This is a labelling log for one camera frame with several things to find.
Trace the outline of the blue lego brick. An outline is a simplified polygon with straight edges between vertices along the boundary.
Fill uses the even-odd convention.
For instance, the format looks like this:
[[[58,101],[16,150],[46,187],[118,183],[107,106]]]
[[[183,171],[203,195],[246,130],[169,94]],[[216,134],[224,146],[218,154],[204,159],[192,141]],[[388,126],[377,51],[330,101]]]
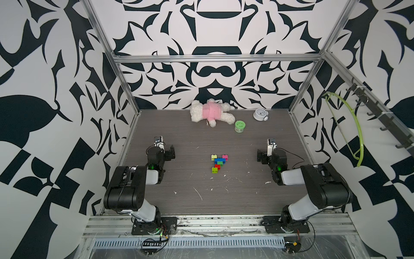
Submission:
[[[226,163],[226,160],[225,160],[225,159],[223,159],[223,158],[217,158],[217,159],[215,159],[215,160],[214,160],[215,164],[216,164],[218,161],[222,161],[222,162],[223,162],[223,164],[225,164],[225,163]]]

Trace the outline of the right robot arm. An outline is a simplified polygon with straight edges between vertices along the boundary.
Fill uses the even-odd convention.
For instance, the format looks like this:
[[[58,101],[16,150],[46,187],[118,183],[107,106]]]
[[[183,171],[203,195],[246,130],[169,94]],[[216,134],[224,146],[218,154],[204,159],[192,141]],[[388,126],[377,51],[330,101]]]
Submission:
[[[307,191],[303,198],[285,206],[277,220],[264,217],[265,226],[292,233],[307,226],[310,217],[352,202],[348,183],[330,163],[288,169],[286,152],[280,148],[273,149],[271,154],[258,150],[257,161],[269,166],[273,181],[279,186],[304,185]]]

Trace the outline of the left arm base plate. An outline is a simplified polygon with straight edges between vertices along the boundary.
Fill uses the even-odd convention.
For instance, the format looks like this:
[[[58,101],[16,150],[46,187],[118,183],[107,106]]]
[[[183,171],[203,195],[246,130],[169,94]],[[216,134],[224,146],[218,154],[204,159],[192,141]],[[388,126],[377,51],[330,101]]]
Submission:
[[[178,218],[176,217],[161,217],[156,218],[152,222],[139,221],[133,218],[132,235],[160,235],[170,234],[177,229]]]

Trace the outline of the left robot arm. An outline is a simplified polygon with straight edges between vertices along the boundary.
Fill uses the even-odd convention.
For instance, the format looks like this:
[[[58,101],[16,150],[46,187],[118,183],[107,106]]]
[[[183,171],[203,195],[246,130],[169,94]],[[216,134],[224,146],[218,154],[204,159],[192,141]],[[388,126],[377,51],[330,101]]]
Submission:
[[[129,214],[136,225],[153,231],[161,228],[161,215],[160,210],[144,198],[146,186],[162,182],[165,162],[175,159],[175,149],[174,146],[165,150],[162,145],[153,145],[146,154],[144,166],[118,166],[115,169],[103,205],[117,214]]]

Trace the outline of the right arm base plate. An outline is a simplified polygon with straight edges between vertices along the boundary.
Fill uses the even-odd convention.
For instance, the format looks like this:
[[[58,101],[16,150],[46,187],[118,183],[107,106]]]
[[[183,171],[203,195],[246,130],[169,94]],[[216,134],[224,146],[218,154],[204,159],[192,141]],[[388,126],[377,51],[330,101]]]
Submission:
[[[295,234],[309,233],[310,229],[306,220],[295,221],[289,215],[264,216],[260,222],[268,234]]]

